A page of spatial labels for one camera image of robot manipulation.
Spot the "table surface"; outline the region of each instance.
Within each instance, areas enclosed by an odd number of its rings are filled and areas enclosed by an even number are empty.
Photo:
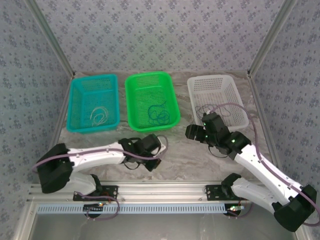
[[[66,123],[63,124],[59,137],[59,143],[65,143],[68,148],[91,148],[102,145],[108,145],[117,142],[122,138],[143,138],[147,134],[132,130],[128,125],[126,94],[124,82],[126,78],[135,72],[117,72],[120,123],[116,130],[104,131],[92,134],[71,133],[66,129]],[[270,153],[267,147],[265,136],[262,130],[260,118],[256,109],[253,95],[249,86],[245,72],[204,72],[204,71],[169,71],[171,75],[174,90],[179,105],[181,120],[179,124],[171,129],[154,132],[156,135],[166,135],[169,140],[169,148],[165,156],[161,159],[161,164],[152,172],[145,167],[140,166],[136,170],[129,170],[123,164],[120,165],[102,165],[83,170],[83,173],[95,174],[100,180],[185,180],[200,181],[211,180],[221,181],[231,173],[242,175],[248,180],[256,178],[243,166],[232,161],[229,158],[217,158],[210,154],[206,144],[199,143],[185,137],[186,127],[194,124],[194,116],[190,103],[187,80],[191,77],[227,74],[235,82],[239,91],[244,107],[251,114],[258,131],[258,142],[260,152],[269,160]],[[76,77],[83,77],[82,73],[76,74]],[[248,127],[239,130],[254,143],[254,130],[250,123]]]

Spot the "patterned wall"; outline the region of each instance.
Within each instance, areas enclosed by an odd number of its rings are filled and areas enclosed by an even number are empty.
[[[283,0],[36,0],[74,71],[246,70]]]
[[[254,79],[284,171],[302,184],[313,185],[318,195],[319,66],[320,2],[299,1]],[[320,239],[319,228],[313,234]]]
[[[0,239],[13,236],[69,78],[23,0],[0,1]]]

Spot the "robotic arm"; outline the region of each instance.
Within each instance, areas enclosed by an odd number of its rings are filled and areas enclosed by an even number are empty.
[[[316,202],[316,190],[286,176],[263,155],[258,157],[256,147],[241,132],[229,132],[223,120],[215,112],[205,114],[203,126],[189,125],[185,135],[209,147],[216,147],[220,153],[228,155],[253,173],[266,187],[252,184],[238,174],[232,173],[222,181],[222,191],[229,197],[245,198],[271,212],[275,219],[287,230],[295,232],[314,212],[315,208],[294,189]],[[285,179],[289,186],[271,173]]]
[[[93,174],[79,171],[106,164],[137,163],[151,172],[161,163],[160,155],[165,151],[166,146],[154,134],[143,139],[123,138],[109,145],[86,149],[67,148],[64,143],[59,143],[33,169],[37,169],[45,194],[79,191],[88,195],[96,191],[100,181]]]

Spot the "metal bracket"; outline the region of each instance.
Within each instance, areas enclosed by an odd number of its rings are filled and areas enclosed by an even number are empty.
[[[116,185],[104,185],[104,186],[101,186],[102,188],[102,191],[101,191],[101,194],[100,195],[94,195],[94,194],[89,194],[88,196],[95,196],[95,197],[99,197],[99,196],[110,196],[110,197],[113,197],[115,199],[117,199],[117,196],[118,196],[118,190],[119,190],[119,187],[116,186]],[[73,193],[73,201],[75,202],[97,202],[97,201],[108,201],[108,199],[104,198],[104,197],[101,197],[101,199],[99,198],[85,198],[85,197],[82,197],[80,195],[78,195],[76,192]]]
[[[239,201],[240,197],[227,196],[223,191],[221,185],[206,185],[205,186],[206,199],[208,201]]]

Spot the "teal basket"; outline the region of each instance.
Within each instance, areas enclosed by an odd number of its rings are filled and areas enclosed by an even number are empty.
[[[142,133],[166,130],[180,121],[171,77],[163,71],[129,76],[124,83],[129,126]]]
[[[120,122],[118,80],[114,74],[77,78],[71,82],[66,129],[95,133],[117,128]]]

